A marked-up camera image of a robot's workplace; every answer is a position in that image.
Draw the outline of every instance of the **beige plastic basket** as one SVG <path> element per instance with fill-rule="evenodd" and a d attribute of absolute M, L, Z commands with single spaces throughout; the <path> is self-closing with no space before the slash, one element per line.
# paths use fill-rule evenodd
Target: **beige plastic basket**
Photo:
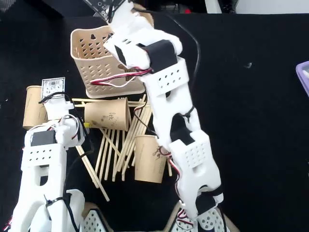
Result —
<path fill-rule="evenodd" d="M 89 98 L 104 98 L 119 95 L 139 94 L 145 91 L 137 78 L 123 88 L 93 86 L 91 80 L 128 72 L 119 61 L 111 56 L 103 44 L 112 33 L 108 26 L 96 29 L 76 29 L 71 33 L 70 53 L 86 87 Z M 111 80 L 115 85 L 123 85 L 126 77 Z"/>

